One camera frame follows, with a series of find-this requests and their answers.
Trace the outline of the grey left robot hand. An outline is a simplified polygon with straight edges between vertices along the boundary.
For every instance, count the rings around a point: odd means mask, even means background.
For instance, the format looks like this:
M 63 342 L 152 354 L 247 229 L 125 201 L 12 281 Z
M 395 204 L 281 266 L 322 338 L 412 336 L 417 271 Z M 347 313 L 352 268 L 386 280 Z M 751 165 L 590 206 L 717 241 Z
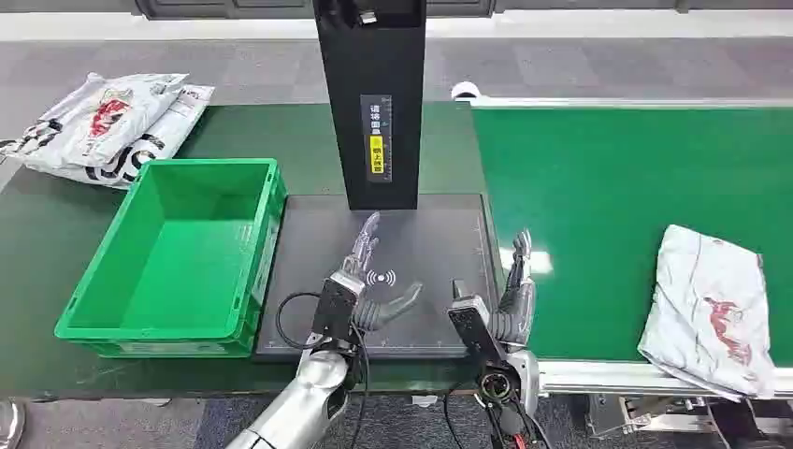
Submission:
M 416 305 L 424 287 L 421 282 L 414 282 L 400 297 L 387 303 L 378 303 L 366 298 L 368 288 L 366 276 L 372 255 L 379 243 L 376 231 L 380 219 L 381 213 L 378 210 L 368 216 L 353 243 L 351 252 L 344 257 L 337 270 L 344 280 L 353 282 L 352 291 L 355 293 L 356 303 L 351 322 L 359 330 L 364 331 L 380 330 L 409 311 Z

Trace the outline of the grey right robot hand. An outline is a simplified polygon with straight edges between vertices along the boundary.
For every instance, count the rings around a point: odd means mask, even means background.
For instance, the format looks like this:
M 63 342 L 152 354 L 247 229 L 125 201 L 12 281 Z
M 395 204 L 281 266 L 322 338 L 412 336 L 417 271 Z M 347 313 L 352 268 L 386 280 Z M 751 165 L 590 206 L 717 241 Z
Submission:
M 513 239 L 512 266 L 506 288 L 493 313 L 490 327 L 498 341 L 525 346 L 533 323 L 536 285 L 531 279 L 532 240 L 529 231 L 521 230 Z

